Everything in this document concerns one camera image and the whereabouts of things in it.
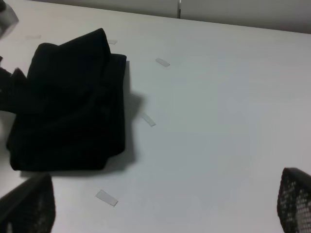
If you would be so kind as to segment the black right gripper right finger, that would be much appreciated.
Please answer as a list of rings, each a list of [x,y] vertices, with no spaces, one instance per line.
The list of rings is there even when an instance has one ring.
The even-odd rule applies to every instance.
[[[276,208],[285,233],[309,233],[311,231],[311,176],[298,168],[284,168]]]

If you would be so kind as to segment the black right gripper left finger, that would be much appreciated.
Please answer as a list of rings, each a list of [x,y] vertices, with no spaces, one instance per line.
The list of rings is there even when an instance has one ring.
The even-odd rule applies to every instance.
[[[32,176],[0,199],[2,233],[50,233],[56,216],[52,178]]]

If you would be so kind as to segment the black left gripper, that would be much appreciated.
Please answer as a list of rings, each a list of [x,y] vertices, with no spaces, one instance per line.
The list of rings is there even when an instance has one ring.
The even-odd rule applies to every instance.
[[[23,113],[27,103],[27,79],[16,68],[13,73],[0,68],[0,110],[14,114]]]

